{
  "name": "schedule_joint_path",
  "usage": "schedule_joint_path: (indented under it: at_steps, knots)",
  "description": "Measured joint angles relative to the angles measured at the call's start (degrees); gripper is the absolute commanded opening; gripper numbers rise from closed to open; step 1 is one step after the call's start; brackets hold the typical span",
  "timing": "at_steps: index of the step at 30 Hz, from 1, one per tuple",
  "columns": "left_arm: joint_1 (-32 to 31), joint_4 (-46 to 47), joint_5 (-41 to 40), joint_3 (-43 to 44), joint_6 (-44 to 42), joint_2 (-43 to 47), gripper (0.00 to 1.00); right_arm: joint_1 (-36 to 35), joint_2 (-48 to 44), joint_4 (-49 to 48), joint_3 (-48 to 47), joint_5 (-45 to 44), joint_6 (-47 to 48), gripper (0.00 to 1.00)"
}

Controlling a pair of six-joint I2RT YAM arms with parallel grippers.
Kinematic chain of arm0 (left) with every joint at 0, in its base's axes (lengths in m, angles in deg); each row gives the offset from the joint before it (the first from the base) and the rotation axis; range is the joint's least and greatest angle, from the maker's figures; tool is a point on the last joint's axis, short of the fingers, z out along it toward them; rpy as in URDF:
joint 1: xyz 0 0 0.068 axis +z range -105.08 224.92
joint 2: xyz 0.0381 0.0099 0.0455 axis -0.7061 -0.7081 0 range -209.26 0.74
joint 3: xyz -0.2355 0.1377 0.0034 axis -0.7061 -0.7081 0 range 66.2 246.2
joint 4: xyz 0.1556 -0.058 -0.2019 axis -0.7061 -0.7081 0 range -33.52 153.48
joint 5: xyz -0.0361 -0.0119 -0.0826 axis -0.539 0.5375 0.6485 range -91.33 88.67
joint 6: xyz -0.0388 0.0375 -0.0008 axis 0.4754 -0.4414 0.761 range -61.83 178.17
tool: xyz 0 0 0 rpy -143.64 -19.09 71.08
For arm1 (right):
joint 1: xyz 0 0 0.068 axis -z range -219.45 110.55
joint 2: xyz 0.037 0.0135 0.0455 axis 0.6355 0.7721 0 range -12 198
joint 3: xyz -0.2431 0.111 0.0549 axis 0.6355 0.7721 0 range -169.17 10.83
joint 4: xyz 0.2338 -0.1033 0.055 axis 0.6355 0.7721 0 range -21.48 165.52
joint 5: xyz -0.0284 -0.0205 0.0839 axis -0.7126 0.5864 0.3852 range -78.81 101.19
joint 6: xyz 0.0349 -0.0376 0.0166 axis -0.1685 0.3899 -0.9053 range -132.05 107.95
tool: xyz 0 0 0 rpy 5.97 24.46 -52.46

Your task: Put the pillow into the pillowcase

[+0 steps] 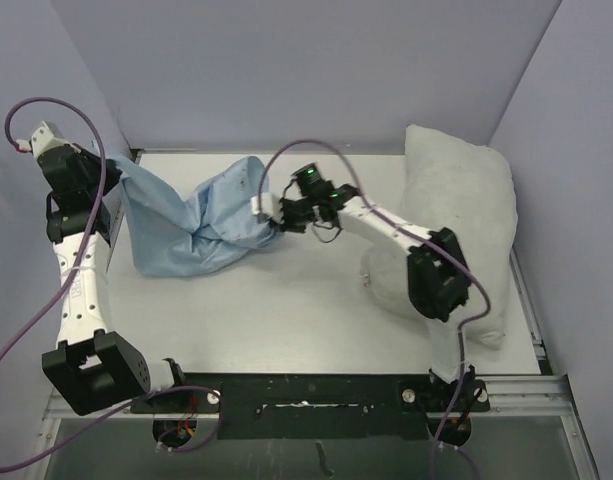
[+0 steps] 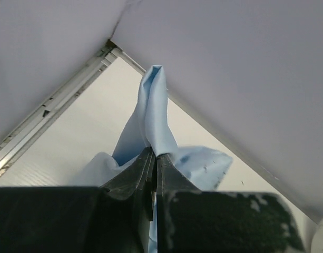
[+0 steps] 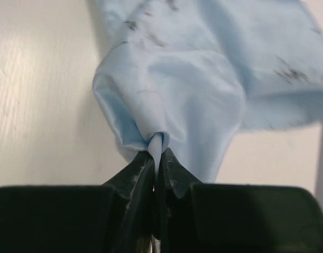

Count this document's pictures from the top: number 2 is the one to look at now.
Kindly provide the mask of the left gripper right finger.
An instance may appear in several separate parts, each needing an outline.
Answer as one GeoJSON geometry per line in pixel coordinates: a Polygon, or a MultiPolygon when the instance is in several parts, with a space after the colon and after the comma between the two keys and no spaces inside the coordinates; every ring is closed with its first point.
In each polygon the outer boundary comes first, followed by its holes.
{"type": "Polygon", "coordinates": [[[305,252],[277,194],[202,191],[168,155],[156,169],[158,252],[305,252]]]}

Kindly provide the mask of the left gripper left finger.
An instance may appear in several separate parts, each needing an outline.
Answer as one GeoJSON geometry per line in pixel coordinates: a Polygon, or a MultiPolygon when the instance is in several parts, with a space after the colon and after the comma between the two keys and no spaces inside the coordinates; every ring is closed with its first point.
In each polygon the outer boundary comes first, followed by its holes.
{"type": "Polygon", "coordinates": [[[0,252],[147,252],[156,157],[99,187],[0,187],[0,252]]]}

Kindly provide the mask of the light blue pillowcase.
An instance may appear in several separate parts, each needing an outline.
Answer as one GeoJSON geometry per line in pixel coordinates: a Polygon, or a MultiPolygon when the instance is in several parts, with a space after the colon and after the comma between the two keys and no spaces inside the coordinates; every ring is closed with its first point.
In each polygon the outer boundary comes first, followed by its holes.
{"type": "Polygon", "coordinates": [[[155,191],[147,252],[158,252],[156,209],[158,157],[168,155],[175,168],[202,191],[214,191],[232,164],[230,156],[214,149],[198,146],[178,147],[168,126],[167,108],[165,72],[162,66],[154,65],[141,80],[137,104],[113,154],[98,153],[72,180],[72,184],[76,186],[102,186],[129,167],[144,149],[152,149],[156,157],[155,191]]]}

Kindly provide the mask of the white pillow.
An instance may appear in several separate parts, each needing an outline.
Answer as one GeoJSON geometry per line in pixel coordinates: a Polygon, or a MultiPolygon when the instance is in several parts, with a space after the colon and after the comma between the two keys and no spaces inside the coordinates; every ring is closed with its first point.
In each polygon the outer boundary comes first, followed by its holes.
{"type": "Polygon", "coordinates": [[[318,224],[317,230],[311,242],[311,253],[323,253],[323,218],[318,224]]]}

